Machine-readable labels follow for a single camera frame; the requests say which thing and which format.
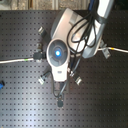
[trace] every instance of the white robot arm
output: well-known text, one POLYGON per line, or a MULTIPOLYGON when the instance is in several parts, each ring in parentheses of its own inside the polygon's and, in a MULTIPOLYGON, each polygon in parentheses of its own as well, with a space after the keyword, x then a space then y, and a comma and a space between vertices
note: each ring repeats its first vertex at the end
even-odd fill
POLYGON ((93 57, 97 53, 113 3, 114 0, 95 0, 93 12, 86 18, 68 8, 58 14, 51 30, 52 40, 47 48, 47 60, 55 81, 63 82, 67 79, 70 51, 77 56, 81 53, 83 58, 93 57), (85 30, 90 27, 90 22, 87 22, 90 16, 94 24, 87 31, 89 34, 86 34, 85 30))

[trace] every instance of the metal clamp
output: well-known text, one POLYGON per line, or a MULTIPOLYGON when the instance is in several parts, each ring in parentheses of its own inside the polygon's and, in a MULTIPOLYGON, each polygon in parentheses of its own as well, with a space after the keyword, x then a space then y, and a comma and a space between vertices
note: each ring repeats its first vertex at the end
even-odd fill
POLYGON ((105 44, 103 40, 101 40, 100 48, 103 49, 102 52, 103 52, 105 58, 108 59, 111 56, 111 54, 107 48, 107 44, 105 44))

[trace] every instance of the wire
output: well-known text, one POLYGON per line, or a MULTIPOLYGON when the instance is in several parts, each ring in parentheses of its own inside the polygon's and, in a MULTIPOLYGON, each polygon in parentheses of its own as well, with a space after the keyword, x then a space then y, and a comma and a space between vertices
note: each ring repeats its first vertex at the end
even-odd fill
POLYGON ((12 63, 12 62, 20 62, 20 61, 31 61, 31 60, 33 60, 33 58, 7 60, 7 61, 0 61, 0 64, 12 63))
POLYGON ((128 53, 128 50, 123 50, 123 49, 118 49, 118 48, 113 48, 113 47, 99 48, 98 51, 105 50, 105 49, 110 49, 110 50, 128 53))
POLYGON ((61 89, 61 91, 58 93, 58 95, 56 95, 56 94, 55 94, 55 91, 54 91, 54 90, 55 90, 55 82, 54 82, 54 79, 53 79, 53 74, 52 74, 51 71, 48 71, 48 72, 46 72, 45 74, 47 74, 47 73, 50 73, 50 74, 51 74, 52 85, 53 85, 53 95, 54 95, 56 98, 59 98, 60 96, 62 96, 62 93, 63 93, 65 87, 67 86, 68 82, 69 82, 69 77, 67 78, 66 82, 64 83, 63 88, 61 89))
POLYGON ((96 30, 95 30, 95 18, 94 18, 94 13, 97 12, 98 5, 99 5, 99 0, 95 0, 95 1, 94 1, 94 4, 93 4, 93 6, 92 6, 92 10, 91 10, 85 17, 83 17, 81 20, 79 20, 78 22, 76 22, 76 23, 72 26, 72 28, 69 30, 69 32, 68 32, 68 35, 67 35, 67 45, 68 45, 70 51, 74 54, 74 59, 73 59, 72 62, 70 62, 70 63, 72 63, 72 64, 70 64, 70 69, 71 69, 71 70, 70 70, 70 73, 71 73, 71 71, 73 71, 73 72, 76 71, 76 69, 77 69, 77 67, 78 67, 78 65, 79 65, 79 63, 80 63, 80 61, 81 61, 81 58, 82 58, 82 55, 83 55, 83 52, 84 52, 85 47, 88 46, 88 47, 92 48, 92 47, 94 47, 94 45, 96 44, 96 30), (82 21, 85 20, 85 19, 86 19, 86 21, 85 21, 82 25, 80 25, 79 28, 77 28, 77 29, 75 30, 75 32, 72 34, 72 36, 71 36, 70 41, 71 41, 72 43, 77 43, 77 47, 76 47, 76 49, 74 50, 74 49, 69 45, 69 36, 70 36, 72 30, 76 27, 76 25, 78 25, 80 22, 82 22, 82 21), (86 29, 83 31, 83 34, 81 35, 80 39, 77 40, 77 41, 74 41, 73 39, 74 39, 75 35, 76 35, 84 26, 86 26, 86 29), (92 28, 94 29, 95 38, 94 38, 93 44, 92 44, 92 45, 88 45, 87 42, 88 42, 88 39, 89 39, 89 36, 90 36, 90 33, 91 33, 92 28), (83 41, 83 40, 85 41, 85 44, 84 44, 82 50, 78 52, 78 48, 79 48, 80 42, 83 41), (76 62, 76 64, 75 64, 76 55, 77 55, 77 54, 80 54, 80 57, 79 57, 79 59, 77 60, 77 62, 76 62))

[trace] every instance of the blue light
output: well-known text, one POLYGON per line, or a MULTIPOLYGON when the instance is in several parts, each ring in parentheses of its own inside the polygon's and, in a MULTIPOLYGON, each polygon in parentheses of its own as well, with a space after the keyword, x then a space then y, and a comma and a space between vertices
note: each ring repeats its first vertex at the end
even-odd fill
POLYGON ((55 53, 56 53, 56 56, 60 56, 61 55, 60 51, 56 51, 55 53))

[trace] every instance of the cable clip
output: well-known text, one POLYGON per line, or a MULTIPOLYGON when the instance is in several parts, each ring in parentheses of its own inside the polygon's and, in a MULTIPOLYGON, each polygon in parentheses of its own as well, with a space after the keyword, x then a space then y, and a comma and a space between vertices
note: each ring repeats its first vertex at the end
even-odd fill
POLYGON ((102 52, 103 52, 105 58, 108 59, 111 56, 111 54, 107 48, 107 44, 105 44, 103 40, 101 40, 100 48, 103 48, 102 52))

